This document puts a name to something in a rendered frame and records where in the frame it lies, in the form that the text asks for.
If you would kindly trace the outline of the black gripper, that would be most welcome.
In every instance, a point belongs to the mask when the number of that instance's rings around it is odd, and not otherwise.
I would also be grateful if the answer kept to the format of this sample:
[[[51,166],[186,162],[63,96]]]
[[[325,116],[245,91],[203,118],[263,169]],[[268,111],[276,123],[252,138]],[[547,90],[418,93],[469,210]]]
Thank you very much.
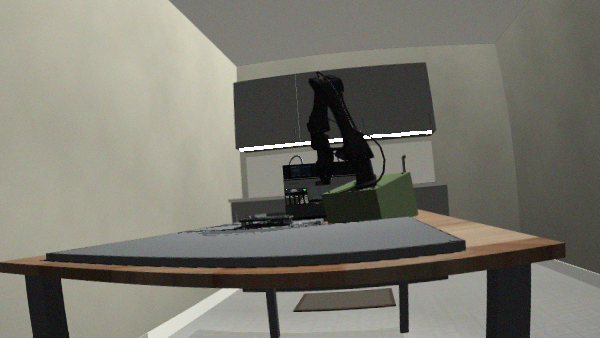
[[[326,185],[326,184],[330,183],[335,165],[332,164],[332,163],[334,163],[333,159],[325,160],[325,149],[324,148],[330,148],[330,147],[317,148],[317,159],[318,160],[316,161],[316,165],[318,168],[316,168],[316,172],[318,173],[323,185]],[[325,177],[323,171],[328,171],[326,177]]]

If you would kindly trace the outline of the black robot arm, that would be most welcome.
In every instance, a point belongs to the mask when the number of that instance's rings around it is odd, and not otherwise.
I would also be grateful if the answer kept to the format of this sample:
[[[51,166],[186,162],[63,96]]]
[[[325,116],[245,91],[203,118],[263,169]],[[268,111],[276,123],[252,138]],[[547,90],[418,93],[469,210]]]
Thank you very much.
[[[308,132],[310,132],[312,140],[311,148],[317,151],[317,148],[330,147],[329,135],[324,134],[330,131],[327,112],[329,106],[340,129],[343,146],[338,148],[324,148],[325,160],[334,159],[333,151],[336,151],[335,156],[337,158],[345,162],[348,160],[349,163],[354,163],[353,166],[357,178],[356,190],[376,186],[376,174],[373,172],[370,160],[374,158],[374,155],[365,137],[352,129],[353,127],[359,131],[344,100],[343,82],[340,78],[333,75],[325,75],[325,77],[335,88],[343,107],[332,87],[325,79],[322,80],[317,77],[309,78],[309,84],[314,90],[313,110],[307,123]]]

